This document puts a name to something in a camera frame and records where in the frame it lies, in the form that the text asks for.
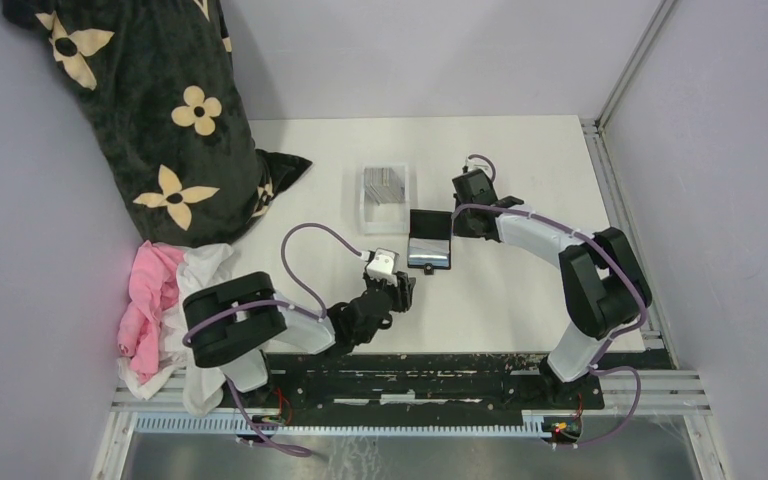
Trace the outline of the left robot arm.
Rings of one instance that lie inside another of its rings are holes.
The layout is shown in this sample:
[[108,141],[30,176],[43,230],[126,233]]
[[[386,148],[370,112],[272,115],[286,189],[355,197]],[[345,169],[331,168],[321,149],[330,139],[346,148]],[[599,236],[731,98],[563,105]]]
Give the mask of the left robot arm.
[[188,327],[183,344],[201,369],[217,369],[251,406],[267,404],[275,391],[264,345],[278,341],[313,356],[347,355],[392,326],[395,313],[412,306],[416,279],[396,283],[363,276],[366,290],[318,315],[276,292],[270,276],[255,272],[200,290],[182,302]]

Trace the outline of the clear plastic card box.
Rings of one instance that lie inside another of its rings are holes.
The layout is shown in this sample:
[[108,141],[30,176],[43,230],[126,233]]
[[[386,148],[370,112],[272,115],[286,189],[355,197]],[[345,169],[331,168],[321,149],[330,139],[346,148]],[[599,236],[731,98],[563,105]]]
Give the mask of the clear plastic card box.
[[364,235],[409,231],[410,169],[407,164],[364,165],[358,175],[358,224]]

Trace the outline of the black card holder wallet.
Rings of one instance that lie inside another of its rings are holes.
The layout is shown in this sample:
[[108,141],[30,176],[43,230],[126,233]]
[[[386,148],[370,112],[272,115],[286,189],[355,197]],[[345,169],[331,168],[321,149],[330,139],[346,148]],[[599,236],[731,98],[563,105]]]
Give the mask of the black card holder wallet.
[[407,265],[426,275],[452,267],[452,223],[449,211],[411,209]]

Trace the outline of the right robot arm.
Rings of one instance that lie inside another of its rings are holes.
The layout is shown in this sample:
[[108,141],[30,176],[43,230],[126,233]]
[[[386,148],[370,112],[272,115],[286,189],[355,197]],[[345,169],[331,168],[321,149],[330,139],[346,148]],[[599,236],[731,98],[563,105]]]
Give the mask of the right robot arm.
[[521,248],[556,267],[570,323],[541,363],[540,400],[562,408],[578,393],[617,337],[648,319],[651,289],[626,234],[615,227],[587,233],[537,213],[516,197],[498,197],[481,170],[453,180],[455,235]]

